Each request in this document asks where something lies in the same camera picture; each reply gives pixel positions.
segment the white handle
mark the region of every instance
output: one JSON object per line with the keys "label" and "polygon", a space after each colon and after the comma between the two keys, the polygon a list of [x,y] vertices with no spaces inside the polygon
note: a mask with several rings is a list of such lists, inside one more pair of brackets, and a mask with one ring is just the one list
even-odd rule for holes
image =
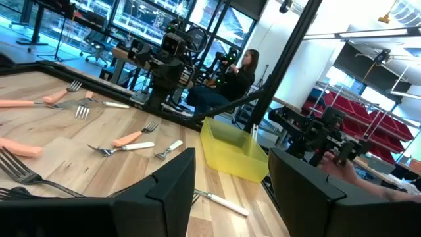
{"label": "white handle", "polygon": [[168,148],[170,151],[174,151],[175,149],[177,149],[179,146],[181,146],[183,144],[183,141],[178,140],[177,142],[174,142],[172,145],[170,145],[170,147]]}
{"label": "white handle", "polygon": [[145,149],[145,148],[150,148],[150,147],[154,147],[155,144],[153,142],[143,142],[143,143],[139,143],[139,144],[129,144],[129,145],[125,145],[124,147],[122,147],[122,149],[124,151],[132,151],[134,149]]}
{"label": "white handle", "polygon": [[248,210],[246,210],[246,209],[244,209],[244,208],[242,208],[242,207],[240,207],[240,206],[238,206],[238,205],[236,205],[236,204],[234,204],[234,203],[232,203],[230,201],[227,201],[227,200],[225,200],[225,199],[223,199],[221,197],[218,197],[218,196],[216,196],[214,194],[209,194],[209,196],[210,196],[210,200],[212,200],[214,202],[217,202],[217,203],[219,203],[219,204],[221,204],[221,205],[223,205],[225,207],[228,207],[232,211],[236,211],[236,212],[242,214],[243,216],[248,216],[249,215],[249,211]]}
{"label": "white handle", "polygon": [[113,102],[103,102],[103,105],[108,106],[108,107],[122,108],[122,109],[130,108],[128,105],[123,105],[123,104],[113,103]]}

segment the chair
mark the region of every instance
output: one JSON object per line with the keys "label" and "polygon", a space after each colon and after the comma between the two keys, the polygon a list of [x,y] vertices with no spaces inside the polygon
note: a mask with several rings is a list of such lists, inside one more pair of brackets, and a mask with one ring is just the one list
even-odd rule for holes
{"label": "chair", "polygon": [[92,30],[85,38],[84,42],[88,43],[90,45],[89,49],[93,49],[93,53],[89,52],[90,55],[88,55],[85,58],[85,61],[89,62],[90,57],[95,57],[95,60],[98,61],[101,59],[105,65],[104,67],[108,67],[108,64],[103,56],[103,53],[105,51],[111,51],[111,49],[114,47],[111,44],[107,43],[107,36],[96,32]]}

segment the woman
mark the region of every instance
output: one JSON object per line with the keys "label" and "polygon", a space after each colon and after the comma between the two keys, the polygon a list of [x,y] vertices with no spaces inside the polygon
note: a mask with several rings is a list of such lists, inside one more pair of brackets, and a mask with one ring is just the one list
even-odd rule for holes
{"label": "woman", "polygon": [[195,106],[195,115],[198,115],[242,98],[255,81],[258,61],[259,52],[254,49],[247,50],[240,69],[234,64],[230,66],[231,72],[225,75],[226,83],[224,85],[217,89],[204,86],[191,88],[187,97],[187,104]]}

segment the person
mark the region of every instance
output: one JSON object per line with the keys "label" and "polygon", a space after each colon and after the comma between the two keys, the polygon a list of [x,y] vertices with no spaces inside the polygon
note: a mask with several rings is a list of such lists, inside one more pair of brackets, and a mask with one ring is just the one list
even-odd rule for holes
{"label": "person", "polygon": [[213,107],[226,105],[242,98],[255,81],[255,71],[259,62],[259,52],[249,49],[245,52],[242,66],[230,65],[230,72],[225,75],[226,83],[220,88],[195,86],[189,90],[187,104],[195,106],[195,115],[205,113]]}
{"label": "person", "polygon": [[371,194],[388,199],[389,201],[415,201],[421,203],[421,195],[410,195],[406,192],[392,190],[363,180],[357,176],[354,166],[350,161],[347,161],[344,167],[339,167],[332,162],[334,157],[335,156],[332,153],[326,152],[318,167],[327,174],[334,175],[337,178],[354,184]]}

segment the floor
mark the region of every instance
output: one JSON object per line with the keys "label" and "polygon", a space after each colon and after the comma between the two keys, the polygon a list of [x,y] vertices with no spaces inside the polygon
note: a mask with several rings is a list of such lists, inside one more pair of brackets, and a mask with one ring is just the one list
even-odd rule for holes
{"label": "floor", "polygon": [[[22,26],[13,26],[12,28],[10,28],[10,23],[10,20],[7,20],[0,16],[0,52],[9,56],[16,63],[30,63],[37,60],[53,60],[53,57],[44,57],[38,55],[54,55],[58,43],[57,40],[50,38],[46,35],[39,34],[40,42],[48,43],[48,45],[31,45],[29,46],[29,48],[31,49],[31,52],[29,53],[28,46],[19,45],[16,43],[16,40],[30,40],[33,31],[29,28],[24,28]],[[85,62],[85,57],[79,56],[79,53],[79,49],[62,43],[60,45],[59,52],[57,53],[57,55],[60,58],[64,59],[64,64],[76,68],[78,70],[84,71],[92,76],[99,76],[101,73],[101,69],[103,68],[103,63],[97,63],[95,61]],[[231,123],[231,115],[227,114],[222,116],[216,116],[215,119],[243,129],[242,124]],[[262,136],[262,134],[258,135],[258,142],[264,147],[274,147],[274,140],[268,139],[266,138],[266,136]]]}

